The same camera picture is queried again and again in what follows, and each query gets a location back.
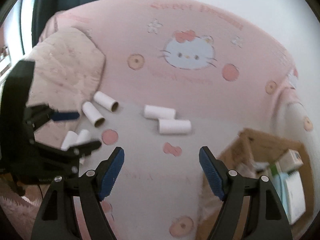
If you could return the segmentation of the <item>brown cardboard box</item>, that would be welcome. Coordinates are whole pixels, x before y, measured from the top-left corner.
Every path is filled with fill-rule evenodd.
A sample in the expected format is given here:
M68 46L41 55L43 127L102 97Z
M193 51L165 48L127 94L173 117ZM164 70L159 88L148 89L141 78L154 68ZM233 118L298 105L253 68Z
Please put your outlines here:
M228 168L235 169L240 164L249 167L249 171L254 171L254 163L275 163L288 149L299 152L303 165L298 169L302 179L302 186L305 194L306 212L291 226L293 239L300 239L308 230L310 224L313 222L316 213L314 211L315 201L319 200L316 197L315 179L316 168L312 167L315 164L316 153L319 153L315 142L313 141L311 132L306 132L303 128L302 135L289 139L289 135L276 136L261 131L256 131L250 128L244 128L238 133L238 136L221 152L218 157L225 163ZM201 204L200 218L196 230L195 239L205 239L209 236L213 222L216 221L219 209L222 203L215 197L209 188L208 181L204 174L202 176L201 189Z

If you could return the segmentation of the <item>cream floral pillow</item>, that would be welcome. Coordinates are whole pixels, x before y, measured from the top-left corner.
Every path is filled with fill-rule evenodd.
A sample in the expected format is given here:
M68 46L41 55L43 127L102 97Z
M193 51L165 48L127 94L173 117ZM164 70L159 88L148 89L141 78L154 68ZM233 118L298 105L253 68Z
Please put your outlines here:
M105 66L105 55L76 28L50 35L26 60L35 62L27 105L46 103L61 112L82 112L82 104L97 91Z

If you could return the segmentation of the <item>pink cartoon bed sheet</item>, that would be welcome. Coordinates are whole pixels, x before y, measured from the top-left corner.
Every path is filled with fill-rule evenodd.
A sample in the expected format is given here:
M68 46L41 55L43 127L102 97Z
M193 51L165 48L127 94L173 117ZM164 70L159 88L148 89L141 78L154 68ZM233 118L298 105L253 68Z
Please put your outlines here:
M23 196L9 186L11 175L1 173L1 209L14 228L9 233L2 225L1 239L91 239L80 177L116 147L125 152L124 164L100 203L116 239L195 239L202 207L201 147L220 160L244 128L289 139L304 128L315 142L297 96L291 55L233 14L191 0L99 0L55 14L38 43L65 28L83 32L105 55L97 91L119 106L110 112L92 97L89 102L105 118L101 126L94 127L82 111L77 120L50 120L35 131L36 141L59 149L68 131L79 135L82 129L102 145L77 156L75 178L18 183ZM160 134L159 119L144 117L145 105L175 109L176 120L190 120L191 132ZM245 179L233 239L293 239L271 181L285 173L278 160L254 163L258 175L244 164L227 167Z

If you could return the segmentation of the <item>white spiral notebook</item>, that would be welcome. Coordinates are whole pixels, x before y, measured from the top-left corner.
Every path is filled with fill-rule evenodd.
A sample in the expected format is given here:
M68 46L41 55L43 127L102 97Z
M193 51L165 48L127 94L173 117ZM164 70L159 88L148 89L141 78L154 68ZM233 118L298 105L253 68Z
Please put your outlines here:
M300 173L292 172L284 181L287 217L289 224L293 225L306 212L305 195Z

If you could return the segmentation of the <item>white paper roll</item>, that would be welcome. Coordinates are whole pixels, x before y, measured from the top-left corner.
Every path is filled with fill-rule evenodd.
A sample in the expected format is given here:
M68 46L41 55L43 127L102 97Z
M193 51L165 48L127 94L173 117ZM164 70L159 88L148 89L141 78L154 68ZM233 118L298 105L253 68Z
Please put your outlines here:
M115 112L119 106L119 103L116 100L101 91L97 91L94 94L93 100L110 112Z
M92 139L89 130L82 129L77 137L76 146L90 142Z
M105 121L105 118L103 117L103 115L89 101L83 103L82 111L83 111L84 115L87 117L87 119L89 120L89 122L94 127L101 126Z
M176 110L161 106L145 105L143 115L147 119L172 120L176 118Z
M78 135L73 131L68 131L61 145L61 150L66 151L70 147L76 145Z
M189 134L192 130L190 120L158 120L160 134Z

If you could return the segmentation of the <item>white green carton box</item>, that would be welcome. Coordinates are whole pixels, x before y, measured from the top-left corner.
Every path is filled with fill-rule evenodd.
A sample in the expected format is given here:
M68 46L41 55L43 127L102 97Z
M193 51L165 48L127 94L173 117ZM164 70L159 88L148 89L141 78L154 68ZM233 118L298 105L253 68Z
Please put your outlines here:
M303 165L300 153L288 149L278 160L282 172L288 173L299 169Z

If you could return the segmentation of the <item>light blue book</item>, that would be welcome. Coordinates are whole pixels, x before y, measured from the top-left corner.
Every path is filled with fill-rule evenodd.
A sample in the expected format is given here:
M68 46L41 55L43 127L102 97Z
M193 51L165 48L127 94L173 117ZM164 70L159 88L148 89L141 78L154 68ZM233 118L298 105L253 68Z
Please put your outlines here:
M279 173L272 177L271 181L283 205L286 215L289 213L287 204L287 193L285 189L285 180L289 177L287 173Z

